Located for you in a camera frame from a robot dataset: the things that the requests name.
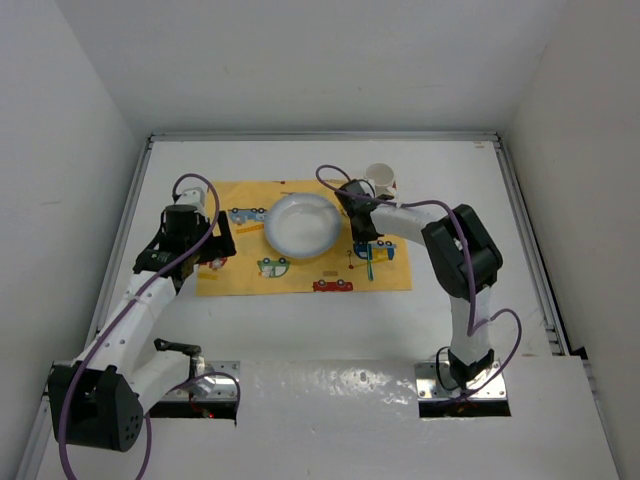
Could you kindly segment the white mug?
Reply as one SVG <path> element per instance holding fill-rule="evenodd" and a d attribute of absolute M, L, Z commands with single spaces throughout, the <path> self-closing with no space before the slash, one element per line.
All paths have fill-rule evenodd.
<path fill-rule="evenodd" d="M 394 198 L 397 193 L 394 170 L 385 163 L 374 163 L 365 170 L 365 179 L 373 186 L 376 196 Z"/>

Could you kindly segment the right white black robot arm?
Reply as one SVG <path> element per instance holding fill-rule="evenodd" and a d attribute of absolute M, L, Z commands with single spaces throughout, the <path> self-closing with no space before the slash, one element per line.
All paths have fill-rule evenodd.
<path fill-rule="evenodd" d="M 488 303 L 503 266 L 500 251 L 474 209 L 465 204 L 452 209 L 436 200 L 399 206 L 385 196 L 372 197 L 363 180 L 347 182 L 335 195 L 355 241 L 394 235 L 427 250 L 436 280 L 450 298 L 450 375 L 459 388 L 466 387 L 494 360 Z"/>

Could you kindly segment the white round plate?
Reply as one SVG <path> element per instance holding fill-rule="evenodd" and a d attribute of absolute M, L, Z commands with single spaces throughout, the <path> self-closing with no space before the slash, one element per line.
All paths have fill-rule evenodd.
<path fill-rule="evenodd" d="M 338 208 L 327 198 L 293 193 L 278 200 L 264 221 L 268 244 L 294 259 L 314 258 L 338 241 L 342 222 Z"/>

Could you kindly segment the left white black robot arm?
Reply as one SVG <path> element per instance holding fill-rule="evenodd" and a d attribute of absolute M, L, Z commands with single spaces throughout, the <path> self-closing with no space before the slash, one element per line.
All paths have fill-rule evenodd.
<path fill-rule="evenodd" d="M 61 445 L 128 451 L 146 414 L 173 388 L 195 378 L 202 349 L 153 337 L 162 312 L 199 264 L 235 255 L 225 212 L 213 219 L 195 204 L 167 206 L 150 247 L 136 258 L 118 310 L 102 333 L 47 382 Z"/>

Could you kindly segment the green iridescent fork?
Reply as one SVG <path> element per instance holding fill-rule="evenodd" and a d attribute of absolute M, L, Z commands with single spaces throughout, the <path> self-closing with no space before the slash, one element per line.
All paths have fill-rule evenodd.
<path fill-rule="evenodd" d="M 367 277 L 370 282 L 374 281 L 373 250 L 371 243 L 367 243 Z"/>

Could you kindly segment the yellow car print placemat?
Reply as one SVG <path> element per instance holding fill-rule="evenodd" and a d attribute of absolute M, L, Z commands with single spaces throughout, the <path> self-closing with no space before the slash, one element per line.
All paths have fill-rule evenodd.
<path fill-rule="evenodd" d="M 202 264 L 200 297 L 409 291 L 405 240 L 353 240 L 333 192 L 315 180 L 218 182 L 205 210 L 219 206 L 236 253 Z"/>

